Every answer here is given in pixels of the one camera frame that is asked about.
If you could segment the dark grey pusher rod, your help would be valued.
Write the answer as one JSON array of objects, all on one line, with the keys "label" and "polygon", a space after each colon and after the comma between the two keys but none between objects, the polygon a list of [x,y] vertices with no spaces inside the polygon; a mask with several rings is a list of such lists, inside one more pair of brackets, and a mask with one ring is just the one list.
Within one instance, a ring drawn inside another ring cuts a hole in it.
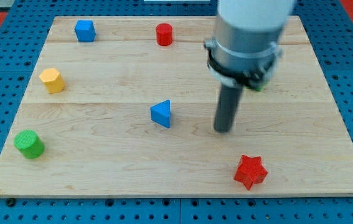
[{"label": "dark grey pusher rod", "polygon": [[231,130],[237,112],[243,88],[231,88],[221,85],[217,109],[214,119],[214,129],[218,133],[227,133]]}]

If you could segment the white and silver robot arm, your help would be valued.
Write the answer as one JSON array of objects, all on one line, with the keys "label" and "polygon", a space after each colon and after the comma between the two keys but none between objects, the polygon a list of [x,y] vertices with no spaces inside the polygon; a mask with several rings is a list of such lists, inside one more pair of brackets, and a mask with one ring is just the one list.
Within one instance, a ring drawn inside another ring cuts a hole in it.
[{"label": "white and silver robot arm", "polygon": [[231,130],[243,89],[260,91],[281,57],[279,40],[296,0],[223,0],[212,36],[204,42],[207,66],[220,82],[214,129]]}]

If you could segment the green block behind arm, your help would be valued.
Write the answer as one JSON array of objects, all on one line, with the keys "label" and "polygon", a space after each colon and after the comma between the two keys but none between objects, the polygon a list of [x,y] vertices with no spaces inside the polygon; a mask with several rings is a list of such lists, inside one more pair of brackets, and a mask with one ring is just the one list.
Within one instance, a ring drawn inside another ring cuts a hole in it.
[{"label": "green block behind arm", "polygon": [[254,83],[254,84],[249,84],[247,88],[253,90],[253,91],[258,91],[261,92],[262,89],[266,86],[267,82],[265,83]]}]

